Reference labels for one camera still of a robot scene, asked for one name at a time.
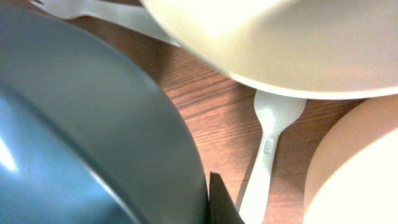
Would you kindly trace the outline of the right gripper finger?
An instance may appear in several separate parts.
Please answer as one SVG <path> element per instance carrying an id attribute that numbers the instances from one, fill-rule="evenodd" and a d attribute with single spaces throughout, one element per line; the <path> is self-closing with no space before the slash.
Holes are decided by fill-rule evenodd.
<path id="1" fill-rule="evenodd" d="M 244 224 L 219 173 L 210 173 L 209 223 Z"/>

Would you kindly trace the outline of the blue bowl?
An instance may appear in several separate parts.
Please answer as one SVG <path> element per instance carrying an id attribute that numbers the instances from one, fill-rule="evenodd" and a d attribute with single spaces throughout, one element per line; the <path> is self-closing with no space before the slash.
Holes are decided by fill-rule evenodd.
<path id="1" fill-rule="evenodd" d="M 208 222 L 198 150 L 151 77 L 85 30 L 7 5 L 1 222 Z"/>

